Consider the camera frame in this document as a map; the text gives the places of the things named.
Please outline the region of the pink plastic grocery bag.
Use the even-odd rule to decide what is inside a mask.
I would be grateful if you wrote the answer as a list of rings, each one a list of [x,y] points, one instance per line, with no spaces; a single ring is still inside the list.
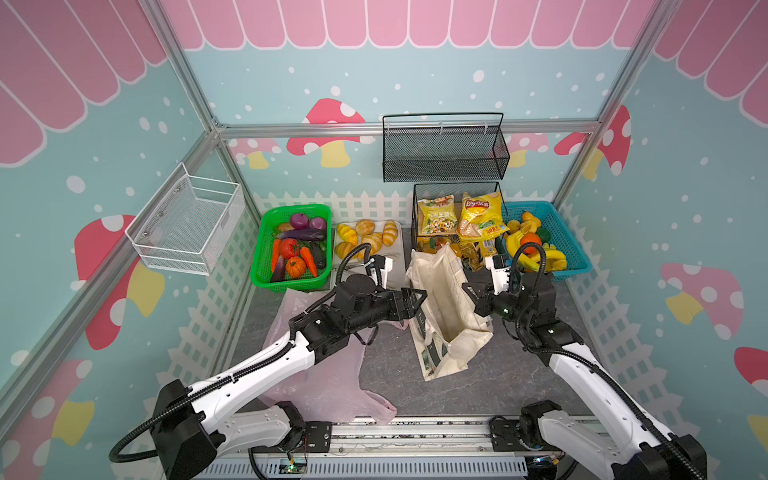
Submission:
[[[360,386],[366,347],[357,339],[319,364],[279,382],[259,396],[266,406],[290,401],[306,421],[346,423],[370,417],[392,421],[397,409],[383,396]]]

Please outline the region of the canvas tote bag leaf print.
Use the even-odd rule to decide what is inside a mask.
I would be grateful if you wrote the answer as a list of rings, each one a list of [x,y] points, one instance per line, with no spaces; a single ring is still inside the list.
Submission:
[[[464,371],[493,337],[490,317],[475,313],[462,289],[467,282],[460,258],[449,246],[435,253],[411,252],[406,276],[427,297],[410,320],[410,331],[426,381]]]

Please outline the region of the yellow Lays chips bag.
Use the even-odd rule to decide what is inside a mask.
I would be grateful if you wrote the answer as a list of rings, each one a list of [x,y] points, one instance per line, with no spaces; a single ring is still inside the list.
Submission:
[[[508,231],[503,220],[503,201],[499,192],[472,197],[464,192],[457,233],[461,240],[483,242]]]

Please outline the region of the yellow green corn snack bag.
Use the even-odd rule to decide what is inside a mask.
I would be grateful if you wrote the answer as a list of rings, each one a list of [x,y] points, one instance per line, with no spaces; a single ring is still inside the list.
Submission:
[[[456,231],[458,219],[455,214],[453,195],[421,199],[417,205],[422,218],[420,235],[452,234]]]

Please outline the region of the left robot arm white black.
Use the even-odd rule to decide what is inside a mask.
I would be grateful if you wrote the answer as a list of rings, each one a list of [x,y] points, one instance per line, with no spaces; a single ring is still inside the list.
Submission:
[[[111,448],[113,464],[157,458],[168,479],[192,479],[218,457],[249,447],[294,450],[306,423],[289,401],[262,412],[243,407],[283,380],[343,350],[361,331],[381,322],[414,318],[428,294],[422,289],[387,289],[385,259],[368,245],[363,274],[339,274],[336,285],[290,318],[287,332],[259,353],[208,379],[179,380],[159,392],[152,417]]]

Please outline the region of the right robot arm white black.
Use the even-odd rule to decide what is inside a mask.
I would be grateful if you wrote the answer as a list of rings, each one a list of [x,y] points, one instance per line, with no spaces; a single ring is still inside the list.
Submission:
[[[507,333],[570,386],[606,433],[542,400],[522,408],[520,443],[530,450],[555,447],[599,479],[706,478],[704,447],[690,434],[675,434],[636,402],[578,332],[557,317],[551,275],[518,265],[529,247],[522,245],[506,267],[495,263],[491,283],[465,282],[462,288],[476,313],[498,315]]]

